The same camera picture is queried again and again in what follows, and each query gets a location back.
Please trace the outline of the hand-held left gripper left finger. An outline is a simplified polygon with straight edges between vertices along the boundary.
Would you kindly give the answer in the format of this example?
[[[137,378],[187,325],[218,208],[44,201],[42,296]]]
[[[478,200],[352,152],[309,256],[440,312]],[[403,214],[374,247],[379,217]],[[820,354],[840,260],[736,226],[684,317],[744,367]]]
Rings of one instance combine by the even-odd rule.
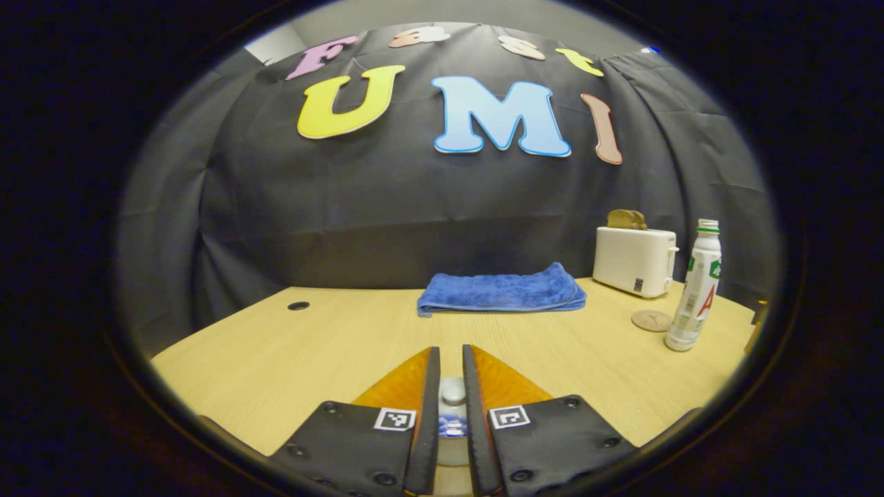
[[[426,347],[353,402],[320,403],[271,459],[347,496],[430,494],[439,387],[440,352]]]

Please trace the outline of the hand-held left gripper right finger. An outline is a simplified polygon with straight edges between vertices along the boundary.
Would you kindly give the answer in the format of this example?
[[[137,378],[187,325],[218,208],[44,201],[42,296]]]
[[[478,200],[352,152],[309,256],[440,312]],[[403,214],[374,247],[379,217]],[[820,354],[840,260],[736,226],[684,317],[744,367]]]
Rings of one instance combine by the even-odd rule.
[[[474,495],[550,496],[637,453],[583,397],[554,397],[476,345],[462,378]]]

